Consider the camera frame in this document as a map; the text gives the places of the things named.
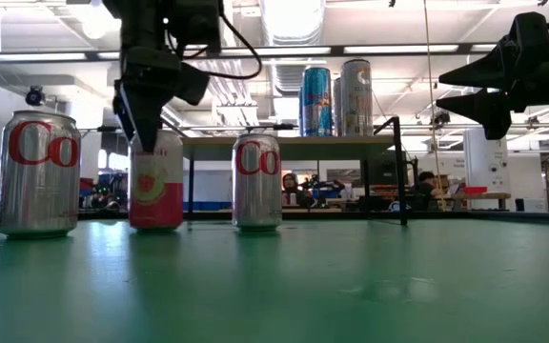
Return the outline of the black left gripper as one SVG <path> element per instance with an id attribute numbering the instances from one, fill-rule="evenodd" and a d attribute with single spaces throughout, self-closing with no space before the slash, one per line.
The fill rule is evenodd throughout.
<path id="1" fill-rule="evenodd" d="M 210 84 L 210 75 L 175 57 L 165 42 L 164 18 L 171 0 L 104 0 L 109 13 L 121 20 L 120 78 L 114 81 L 113 112 L 126 137 L 137 138 L 152 152 L 161 128 L 162 89 L 197 106 Z"/>

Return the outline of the person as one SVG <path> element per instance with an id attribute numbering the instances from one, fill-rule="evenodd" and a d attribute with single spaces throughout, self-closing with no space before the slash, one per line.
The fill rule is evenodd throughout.
<path id="1" fill-rule="evenodd" d="M 418 182 L 412 187 L 412 210 L 415 212 L 427 211 L 435 197 L 442 195 L 437 186 L 437 178 L 431 171 L 422 171 L 418 175 Z"/>
<path id="2" fill-rule="evenodd" d="M 286 206 L 299 205 L 302 200 L 302 191 L 297 182 L 297 176 L 290 172 L 282 177 L 283 204 Z"/>

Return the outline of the background robot with green lights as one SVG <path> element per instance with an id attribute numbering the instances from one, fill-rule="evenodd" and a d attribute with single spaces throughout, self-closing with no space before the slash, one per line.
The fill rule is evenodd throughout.
<path id="1" fill-rule="evenodd" d="M 79 207 L 82 210 L 125 212 L 128 208 L 128 175 L 102 173 L 94 181 L 80 179 Z"/>
<path id="2" fill-rule="evenodd" d="M 316 174 L 307 177 L 300 186 L 303 190 L 308 191 L 314 198 L 318 199 L 339 198 L 340 194 L 345 190 L 345 185 L 340 181 L 320 181 Z"/>

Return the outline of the tall white Celsius can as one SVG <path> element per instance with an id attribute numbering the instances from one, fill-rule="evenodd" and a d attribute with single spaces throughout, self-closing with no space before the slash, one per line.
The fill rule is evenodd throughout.
<path id="1" fill-rule="evenodd" d="M 333 84 L 333 135 L 342 135 L 342 117 L 340 102 L 340 78 L 336 78 Z"/>
<path id="2" fill-rule="evenodd" d="M 352 59 L 342 65 L 340 100 L 346 136 L 373 135 L 371 70 L 365 59 Z"/>

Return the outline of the silver Diet Coke can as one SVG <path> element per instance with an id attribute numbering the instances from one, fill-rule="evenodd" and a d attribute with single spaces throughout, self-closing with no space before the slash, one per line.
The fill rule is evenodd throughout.
<path id="1" fill-rule="evenodd" d="M 0 233 L 11 239 L 67 235 L 77 224 L 81 134 L 68 116 L 15 111 L 3 129 Z"/>
<path id="2" fill-rule="evenodd" d="M 280 148 L 275 137 L 247 133 L 233 145 L 232 222 L 243 232 L 271 232 L 282 221 Z"/>

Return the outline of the black overhead light bar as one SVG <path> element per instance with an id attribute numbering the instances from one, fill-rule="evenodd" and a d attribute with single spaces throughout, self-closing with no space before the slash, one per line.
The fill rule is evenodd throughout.
<path id="1" fill-rule="evenodd" d="M 419 56 L 430 52 L 433 55 L 484 54 L 496 43 L 455 44 L 397 44 L 397 45 L 352 45 L 352 46 L 290 46 L 255 48 L 258 56 L 266 59 L 278 58 L 338 58 L 347 56 Z M 0 64 L 67 63 L 115 61 L 119 52 L 115 50 L 88 51 L 39 51 L 0 52 Z"/>

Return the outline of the wooden shelf with black frame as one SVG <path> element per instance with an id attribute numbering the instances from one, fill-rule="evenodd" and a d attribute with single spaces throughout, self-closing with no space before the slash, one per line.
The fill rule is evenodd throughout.
<path id="1" fill-rule="evenodd" d="M 396 187 L 400 209 L 388 216 L 405 226 L 408 221 L 406 210 L 405 177 L 406 164 L 401 147 L 400 123 L 397 117 L 391 117 L 374 130 L 371 137 L 278 137 L 276 141 L 282 149 L 283 161 L 326 161 L 358 160 L 363 174 L 365 195 L 370 195 L 369 163 L 389 147 L 395 148 Z M 194 163 L 197 161 L 224 161 L 233 155 L 233 137 L 184 137 L 183 156 L 189 160 L 188 210 L 186 220 L 221 219 L 222 213 L 200 213 L 194 209 Z"/>

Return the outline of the row of blue bins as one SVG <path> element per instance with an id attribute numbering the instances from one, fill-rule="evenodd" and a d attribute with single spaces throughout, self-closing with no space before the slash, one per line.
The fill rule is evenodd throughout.
<path id="1" fill-rule="evenodd" d="M 192 208 L 194 212 L 219 212 L 221 210 L 230 210 L 232 203 L 230 201 L 195 201 Z"/>

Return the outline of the black computer monitor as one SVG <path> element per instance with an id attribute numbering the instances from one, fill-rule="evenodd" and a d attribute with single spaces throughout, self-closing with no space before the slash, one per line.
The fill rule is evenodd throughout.
<path id="1" fill-rule="evenodd" d="M 406 154 L 401 156 L 401 170 L 406 172 L 404 183 L 407 186 L 417 182 L 417 160 Z M 385 151 L 368 162 L 368 179 L 371 186 L 397 185 L 397 157 L 394 151 Z"/>

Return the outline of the pink and white soda can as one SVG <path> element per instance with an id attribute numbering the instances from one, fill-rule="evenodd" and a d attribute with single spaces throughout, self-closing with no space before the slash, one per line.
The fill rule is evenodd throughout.
<path id="1" fill-rule="evenodd" d="M 134 137 L 129 146 L 129 222 L 140 231 L 175 230 L 183 222 L 183 143 L 159 130 L 152 152 Z"/>

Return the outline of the light wooden desk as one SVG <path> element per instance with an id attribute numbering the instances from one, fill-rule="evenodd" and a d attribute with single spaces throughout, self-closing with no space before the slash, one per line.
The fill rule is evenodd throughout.
<path id="1" fill-rule="evenodd" d="M 441 199 L 452 202 L 453 211 L 506 211 L 511 194 L 507 192 L 455 193 L 442 195 Z"/>

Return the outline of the blue Red Bull can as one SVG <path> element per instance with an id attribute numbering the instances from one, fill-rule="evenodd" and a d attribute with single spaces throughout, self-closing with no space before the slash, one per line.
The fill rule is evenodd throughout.
<path id="1" fill-rule="evenodd" d="M 326 68 L 312 67 L 303 73 L 301 134 L 307 137 L 332 135 L 331 74 Z"/>

